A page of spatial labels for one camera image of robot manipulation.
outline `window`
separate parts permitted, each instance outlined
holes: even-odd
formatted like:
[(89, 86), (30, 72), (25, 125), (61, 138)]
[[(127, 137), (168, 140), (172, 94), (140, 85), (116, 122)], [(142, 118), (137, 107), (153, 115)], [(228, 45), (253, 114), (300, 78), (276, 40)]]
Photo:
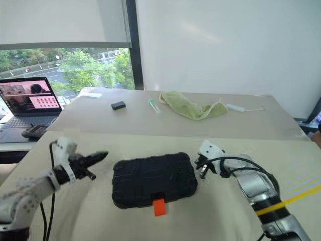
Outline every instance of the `window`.
[[(129, 49), (55, 48), (0, 51), (0, 81), (37, 76), (48, 78), (62, 104), (69, 103), (83, 87), (135, 89)], [(0, 105), (7, 110), (2, 99)]]

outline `white wall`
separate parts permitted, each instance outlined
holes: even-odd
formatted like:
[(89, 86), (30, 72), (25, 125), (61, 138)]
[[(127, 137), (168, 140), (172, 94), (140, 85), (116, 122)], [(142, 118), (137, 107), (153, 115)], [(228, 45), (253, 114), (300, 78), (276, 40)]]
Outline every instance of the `white wall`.
[(126, 43), (125, 24), (122, 0), (0, 0), (0, 44)]
[(272, 93), (306, 118), (321, 96), (321, 1), (136, 0), (148, 90)]

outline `laptop screen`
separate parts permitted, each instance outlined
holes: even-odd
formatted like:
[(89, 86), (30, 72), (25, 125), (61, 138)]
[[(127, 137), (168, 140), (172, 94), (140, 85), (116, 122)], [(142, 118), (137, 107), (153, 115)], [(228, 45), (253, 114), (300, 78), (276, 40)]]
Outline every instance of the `laptop screen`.
[(60, 112), (46, 78), (0, 80), (0, 96), (13, 114)]

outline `yellow cable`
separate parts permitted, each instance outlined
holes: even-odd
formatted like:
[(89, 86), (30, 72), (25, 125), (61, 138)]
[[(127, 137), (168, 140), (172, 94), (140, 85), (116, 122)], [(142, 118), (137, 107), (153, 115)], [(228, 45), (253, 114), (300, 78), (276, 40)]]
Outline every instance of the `yellow cable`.
[(263, 215), (263, 214), (278, 210), (280, 208), (285, 207), (287, 204), (289, 204), (291, 202), (297, 201), (300, 198), (303, 198), (303, 197), (305, 197), (305, 196), (307, 196), (309, 194), (316, 193), (316, 192), (319, 192), (319, 191), (321, 191), (321, 184), (319, 184), (319, 185), (317, 185), (315, 187), (312, 187), (312, 188), (308, 189), (306, 192), (303, 192), (303, 193), (301, 193), (299, 195), (296, 195), (296, 196), (294, 196), (294, 197), (292, 197), (292, 198), (290, 198), (290, 199), (288, 199), (288, 200), (286, 200), (284, 202), (279, 202), (279, 203), (277, 203), (275, 205), (272, 205), (270, 207), (263, 208), (261, 210), (256, 211), (255, 213), (256, 213), (256, 215), (260, 216), (260, 215)]

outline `test tube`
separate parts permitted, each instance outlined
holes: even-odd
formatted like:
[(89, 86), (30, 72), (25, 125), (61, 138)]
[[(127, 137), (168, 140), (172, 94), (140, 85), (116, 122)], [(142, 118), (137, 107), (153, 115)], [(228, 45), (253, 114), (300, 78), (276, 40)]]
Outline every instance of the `test tube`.
[(150, 99), (148, 103), (152, 106), (152, 108), (156, 111), (157, 114), (161, 113), (160, 108), (157, 106), (156, 101), (154, 99)]

